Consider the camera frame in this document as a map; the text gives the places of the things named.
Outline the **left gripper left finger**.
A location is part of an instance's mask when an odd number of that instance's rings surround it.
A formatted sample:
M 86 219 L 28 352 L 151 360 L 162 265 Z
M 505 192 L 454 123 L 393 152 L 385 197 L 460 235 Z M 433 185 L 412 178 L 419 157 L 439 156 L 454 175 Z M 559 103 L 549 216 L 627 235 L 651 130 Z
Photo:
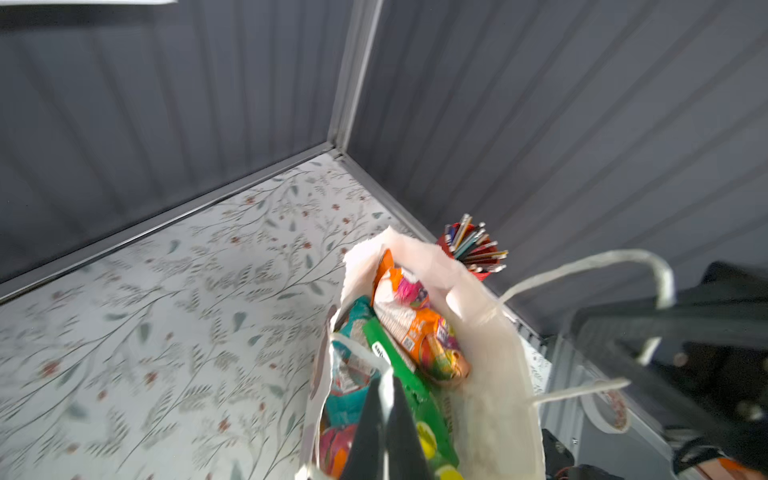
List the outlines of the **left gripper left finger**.
M 384 427 L 379 396 L 380 383 L 379 379 L 374 379 L 369 386 L 341 480 L 383 478 Z

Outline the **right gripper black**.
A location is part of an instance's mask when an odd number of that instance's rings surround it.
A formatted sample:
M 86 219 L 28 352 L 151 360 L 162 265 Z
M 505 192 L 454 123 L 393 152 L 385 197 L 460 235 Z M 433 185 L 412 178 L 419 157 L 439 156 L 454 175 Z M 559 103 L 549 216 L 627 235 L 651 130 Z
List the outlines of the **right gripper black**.
M 766 269 L 713 262 L 673 307 L 583 308 L 569 335 L 604 374 L 630 381 L 663 428 L 675 473 L 723 457 L 766 473 Z

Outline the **white paper gift bag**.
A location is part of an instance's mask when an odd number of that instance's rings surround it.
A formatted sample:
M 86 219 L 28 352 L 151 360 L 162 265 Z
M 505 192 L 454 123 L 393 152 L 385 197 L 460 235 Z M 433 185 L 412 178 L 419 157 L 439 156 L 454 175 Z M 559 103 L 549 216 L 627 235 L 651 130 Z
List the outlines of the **white paper gift bag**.
M 435 244 L 387 229 L 344 267 L 300 479 L 541 479 L 539 406 L 628 385 L 535 394 L 503 300 Z

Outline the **teal snack packet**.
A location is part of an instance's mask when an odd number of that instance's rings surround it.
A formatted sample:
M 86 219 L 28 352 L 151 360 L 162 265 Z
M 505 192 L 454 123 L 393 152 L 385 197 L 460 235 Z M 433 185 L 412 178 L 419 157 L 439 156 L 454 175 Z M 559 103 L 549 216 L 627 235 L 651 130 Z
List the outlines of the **teal snack packet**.
M 336 333 L 370 350 L 363 326 L 374 316 L 370 297 L 360 296 Z M 345 427 L 359 422 L 370 381 L 378 377 L 378 372 L 345 344 L 333 341 L 332 345 L 332 383 L 325 411 L 330 427 Z

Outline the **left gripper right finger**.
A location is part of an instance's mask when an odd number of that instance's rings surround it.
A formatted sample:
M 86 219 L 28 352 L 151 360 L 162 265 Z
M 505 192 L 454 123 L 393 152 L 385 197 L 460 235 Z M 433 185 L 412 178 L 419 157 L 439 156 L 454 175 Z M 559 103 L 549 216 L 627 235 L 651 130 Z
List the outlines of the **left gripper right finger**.
M 432 478 L 402 383 L 392 369 L 383 374 L 383 478 Z

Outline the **dark green snack packet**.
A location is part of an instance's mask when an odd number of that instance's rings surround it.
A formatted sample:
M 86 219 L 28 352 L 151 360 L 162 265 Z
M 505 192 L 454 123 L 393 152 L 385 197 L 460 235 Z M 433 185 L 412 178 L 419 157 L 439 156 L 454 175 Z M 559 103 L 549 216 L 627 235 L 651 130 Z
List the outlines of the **dark green snack packet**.
M 392 335 L 373 318 L 363 326 L 374 354 L 386 360 L 401 382 L 417 438 L 433 479 L 463 479 L 459 459 L 450 439 L 443 414 L 430 389 L 418 375 L 415 364 Z

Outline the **orange Fox's packet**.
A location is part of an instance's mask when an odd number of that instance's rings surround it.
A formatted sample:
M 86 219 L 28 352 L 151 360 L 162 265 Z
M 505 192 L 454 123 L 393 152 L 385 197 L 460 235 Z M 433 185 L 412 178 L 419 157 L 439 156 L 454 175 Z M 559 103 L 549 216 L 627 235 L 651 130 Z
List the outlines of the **orange Fox's packet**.
M 417 367 L 434 382 L 466 379 L 471 365 L 456 334 L 431 304 L 417 277 L 384 251 L 374 280 L 373 309 L 382 326 Z
M 341 478 L 357 428 L 357 424 L 329 427 L 320 436 L 319 465 L 333 479 Z

